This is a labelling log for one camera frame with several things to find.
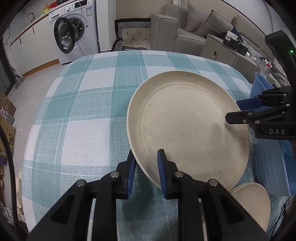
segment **beige plate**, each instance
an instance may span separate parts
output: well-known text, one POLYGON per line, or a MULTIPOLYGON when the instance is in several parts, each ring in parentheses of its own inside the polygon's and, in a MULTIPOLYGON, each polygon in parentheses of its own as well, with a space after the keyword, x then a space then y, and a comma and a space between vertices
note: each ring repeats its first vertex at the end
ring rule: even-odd
POLYGON ((194 179, 218 180, 228 191, 244 173, 249 157, 246 125, 229 125, 239 111, 219 85, 187 71, 155 75, 135 91, 128 106, 127 133, 146 176, 160 187, 157 150, 194 179))
POLYGON ((245 183, 230 194, 266 231, 270 216, 270 200, 265 188, 258 183, 245 183))

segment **wooden baseboard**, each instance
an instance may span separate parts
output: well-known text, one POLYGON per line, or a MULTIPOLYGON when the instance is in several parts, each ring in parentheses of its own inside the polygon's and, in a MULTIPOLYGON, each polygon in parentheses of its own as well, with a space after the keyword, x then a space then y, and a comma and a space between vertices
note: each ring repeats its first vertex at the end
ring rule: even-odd
POLYGON ((38 66, 38 67, 36 67, 36 68, 34 68, 34 69, 31 69, 30 71, 28 71, 28 72, 22 74, 22 76, 23 76, 23 77, 27 77, 27 76, 29 76, 30 74, 36 73, 36 72, 39 71, 39 70, 45 69, 45 68, 50 67, 50 66, 53 66, 53 65, 55 65, 55 64, 59 64, 59 59, 54 59, 54 60, 49 61, 49 62, 47 62, 47 63, 45 63, 45 64, 42 64, 42 65, 40 65, 40 66, 38 66))

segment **black and white geometric pattern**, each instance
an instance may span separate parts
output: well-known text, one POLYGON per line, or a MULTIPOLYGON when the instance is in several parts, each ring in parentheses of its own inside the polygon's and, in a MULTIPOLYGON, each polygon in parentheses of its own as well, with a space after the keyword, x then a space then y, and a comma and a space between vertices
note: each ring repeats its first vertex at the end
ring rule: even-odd
POLYGON ((150 28, 150 18, 123 18, 117 19, 115 23, 116 40, 110 51, 121 51, 122 29, 124 28, 150 28))

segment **faucet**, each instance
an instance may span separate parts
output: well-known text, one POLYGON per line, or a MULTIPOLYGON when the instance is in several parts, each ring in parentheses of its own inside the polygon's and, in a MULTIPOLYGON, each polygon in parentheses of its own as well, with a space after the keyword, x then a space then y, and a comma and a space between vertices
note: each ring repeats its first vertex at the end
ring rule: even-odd
POLYGON ((30 14, 33 15, 33 21, 34 21, 34 20, 35 20, 35 15, 34 15, 34 13, 32 13, 32 12, 28 14, 27 18, 29 17, 30 14))

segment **nightstand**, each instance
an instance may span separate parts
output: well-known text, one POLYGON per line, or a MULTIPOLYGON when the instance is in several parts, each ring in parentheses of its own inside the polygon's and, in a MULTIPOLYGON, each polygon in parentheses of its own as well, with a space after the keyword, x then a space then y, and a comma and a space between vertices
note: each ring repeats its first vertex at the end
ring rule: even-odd
MULTIPOLYGON (((228 64, 239 71, 251 84, 255 73, 260 73, 260 68, 249 56, 243 56, 223 44, 223 40, 208 34, 201 57, 228 64)), ((273 84, 274 78, 270 74, 267 80, 273 84)))

